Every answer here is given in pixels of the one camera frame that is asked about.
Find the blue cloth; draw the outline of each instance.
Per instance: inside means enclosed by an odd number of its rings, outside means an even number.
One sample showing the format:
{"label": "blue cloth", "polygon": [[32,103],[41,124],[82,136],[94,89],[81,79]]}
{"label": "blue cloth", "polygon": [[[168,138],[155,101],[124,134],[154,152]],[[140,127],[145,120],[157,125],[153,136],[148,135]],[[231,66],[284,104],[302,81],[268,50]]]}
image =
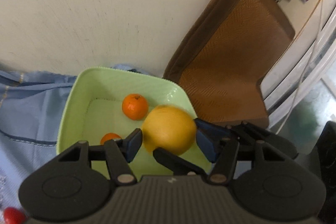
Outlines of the blue cloth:
{"label": "blue cloth", "polygon": [[20,208],[21,182],[55,157],[60,119],[75,79],[0,71],[0,211]]}

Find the screw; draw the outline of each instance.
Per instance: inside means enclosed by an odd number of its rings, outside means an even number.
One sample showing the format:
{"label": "screw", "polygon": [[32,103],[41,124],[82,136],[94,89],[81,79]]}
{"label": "screw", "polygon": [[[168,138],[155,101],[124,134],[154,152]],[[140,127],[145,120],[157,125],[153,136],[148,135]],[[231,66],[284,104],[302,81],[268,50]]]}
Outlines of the screw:
{"label": "screw", "polygon": [[225,175],[222,175],[222,174],[214,174],[210,177],[210,181],[213,182],[213,183],[220,184],[220,183],[226,182],[227,177]]}
{"label": "screw", "polygon": [[117,177],[117,180],[120,183],[131,183],[134,179],[134,176],[131,174],[122,174]]}

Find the beige wall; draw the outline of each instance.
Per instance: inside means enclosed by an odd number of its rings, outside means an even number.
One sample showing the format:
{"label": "beige wall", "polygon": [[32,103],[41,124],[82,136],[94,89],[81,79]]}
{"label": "beige wall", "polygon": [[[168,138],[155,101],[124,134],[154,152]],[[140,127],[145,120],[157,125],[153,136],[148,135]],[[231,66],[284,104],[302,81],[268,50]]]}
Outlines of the beige wall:
{"label": "beige wall", "polygon": [[[300,29],[316,1],[305,8],[281,5]],[[0,63],[15,70],[77,74],[122,62],[162,75],[208,2],[0,0]]]}

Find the lemon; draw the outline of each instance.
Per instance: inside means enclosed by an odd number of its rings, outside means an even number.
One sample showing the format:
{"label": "lemon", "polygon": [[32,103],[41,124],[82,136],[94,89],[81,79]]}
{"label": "lemon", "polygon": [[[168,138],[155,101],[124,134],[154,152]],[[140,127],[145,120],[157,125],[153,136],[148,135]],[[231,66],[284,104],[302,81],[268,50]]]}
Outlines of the lemon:
{"label": "lemon", "polygon": [[169,105],[155,107],[141,129],[143,144],[149,153],[161,147],[175,155],[183,154],[192,146],[197,130],[187,112]]}

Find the brown chair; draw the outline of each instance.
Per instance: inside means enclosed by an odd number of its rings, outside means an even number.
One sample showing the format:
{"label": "brown chair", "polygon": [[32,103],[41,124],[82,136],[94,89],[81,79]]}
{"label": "brown chair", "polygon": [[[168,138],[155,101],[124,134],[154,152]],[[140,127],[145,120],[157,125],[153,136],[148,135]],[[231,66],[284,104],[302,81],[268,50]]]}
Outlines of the brown chair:
{"label": "brown chair", "polygon": [[274,0],[211,0],[164,78],[187,93],[199,118],[267,127],[260,84],[295,32]]}

